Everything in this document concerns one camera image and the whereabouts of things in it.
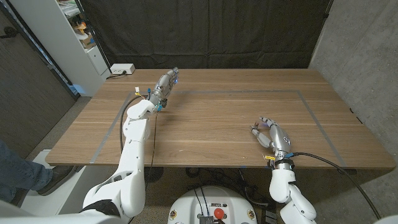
white robot body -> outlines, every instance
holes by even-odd
[[[225,218],[221,220],[226,224],[257,223],[253,207],[238,193],[219,186],[204,186],[202,189],[203,194],[200,188],[194,189],[185,193],[174,202],[170,209],[168,224],[199,224],[199,217],[201,217],[202,211],[203,216],[213,216],[216,220],[215,210],[217,208],[224,211]]]

black curtain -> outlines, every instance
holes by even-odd
[[[110,64],[307,68],[329,0],[82,0]]]

red button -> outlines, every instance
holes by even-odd
[[[216,208],[216,210],[214,210],[214,216],[215,216],[217,219],[223,219],[223,217],[224,217],[224,211],[223,211],[222,209],[220,209],[220,208]]]

wire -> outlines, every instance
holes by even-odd
[[[136,93],[137,96],[141,96],[143,99],[145,99],[144,96],[142,96],[140,93]]]
[[[207,171],[211,175],[210,180],[203,181],[202,180],[202,172],[201,170]],[[233,174],[236,175],[236,179],[230,177],[229,175],[225,174],[225,171],[229,170]],[[235,192],[238,194],[242,195],[242,197],[247,198],[248,201],[250,201],[253,205],[257,205],[258,207],[261,208],[268,208],[270,205],[270,201],[267,197],[263,196],[257,191],[257,186],[255,185],[248,185],[248,183],[245,181],[242,172],[238,169],[239,173],[236,172],[233,169],[220,169],[220,168],[215,168],[215,169],[210,169],[210,168],[201,168],[199,172],[195,173],[194,176],[191,176],[191,178],[198,177],[199,181],[202,186],[206,185],[220,185],[229,189],[233,189]],[[188,189],[195,189],[199,187],[199,185],[193,185],[190,186]],[[256,202],[255,200],[249,198],[248,196],[250,195],[249,189],[251,190],[252,194],[258,194],[260,196],[260,201],[261,202],[267,202],[267,203],[261,203],[261,202]]]
[[[199,205],[200,205],[200,211],[201,211],[201,215],[203,215],[203,209],[201,208],[201,203],[200,203],[200,200],[199,200],[199,197],[198,197],[197,191],[196,191],[195,189],[193,189],[193,191],[195,192],[195,195],[197,196],[197,199],[198,199],[198,202],[199,202]]]
[[[130,224],[133,219],[134,219],[134,217],[130,218],[130,220],[127,224]]]
[[[127,107],[136,99],[140,98],[141,96],[136,96],[131,99],[123,108],[122,115],[120,116],[120,128],[119,128],[119,140],[120,140],[120,151],[123,152],[123,139],[122,139],[122,129],[123,129],[123,116],[124,112],[126,111]]]
[[[117,78],[123,78],[123,77],[121,77],[121,76],[125,76],[125,74],[124,74],[124,75],[121,75],[121,74],[119,74],[119,75],[113,75],[113,76],[110,76],[110,77],[108,77],[108,78],[106,78],[106,79],[117,79]]]
[[[248,196],[248,192],[246,190],[246,187],[244,188],[244,193],[246,194],[246,198],[251,202],[251,203],[255,203],[256,205],[263,205],[263,206],[268,206],[269,203],[259,203],[259,202],[255,202],[253,200],[251,200],[251,198]]]
[[[154,150],[152,151],[152,161],[150,162],[150,168],[149,168],[149,172],[148,172],[148,175],[146,176],[146,178],[150,177],[150,172],[152,170],[152,165],[154,164],[155,144],[156,144],[156,124],[157,124],[157,113],[158,112],[159,111],[156,112],[156,117],[155,117]],[[146,186],[145,186],[145,191],[147,190],[147,188],[148,188],[148,181],[147,181]]]
[[[293,152],[293,156],[301,156],[301,155],[319,159],[320,161],[326,162],[327,164],[336,167],[338,170],[340,170],[342,173],[344,173],[350,179],[350,181],[352,181],[352,183],[354,183],[355,187],[361,192],[361,194],[363,195],[363,197],[365,198],[365,200],[368,202],[368,204],[370,205],[371,209],[373,210],[376,218],[378,220],[381,219],[381,216],[380,216],[379,212],[377,211],[376,207],[373,205],[371,199],[368,197],[368,195],[366,195],[366,193],[362,189],[362,187],[347,173],[347,171],[345,171],[340,166],[338,166],[338,165],[336,165],[336,164],[334,164],[334,163],[330,162],[329,160],[324,159],[322,157],[319,157],[319,156],[316,156],[316,155],[313,155],[313,154],[310,154],[310,153],[306,153],[306,152]]]
[[[205,194],[203,193],[203,189],[200,186],[200,190],[201,190],[201,194],[203,196],[203,199],[205,199],[205,204],[206,204],[206,209],[207,209],[207,216],[210,216],[210,212],[209,212],[209,208],[207,207],[207,202],[206,202],[206,198],[205,198]]]
[[[238,168],[238,171],[239,171],[239,174],[241,175],[242,180],[244,181],[244,177],[243,177],[243,174],[242,174],[241,169]],[[247,198],[251,203],[254,203],[254,204],[256,204],[256,205],[263,205],[263,206],[268,206],[268,205],[269,205],[269,203],[260,203],[260,202],[255,202],[254,200],[252,200],[252,199],[249,197],[249,195],[248,195],[248,188],[247,188],[247,187],[244,187],[244,194],[245,194],[246,198]]]
[[[117,75],[111,75],[110,77],[106,78],[106,79],[114,79],[116,77],[120,77],[122,75],[125,75],[127,72],[125,70],[123,70],[122,74],[117,74]]]

label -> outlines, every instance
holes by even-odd
[[[275,160],[275,157],[273,157],[273,156],[266,156],[266,159]]]

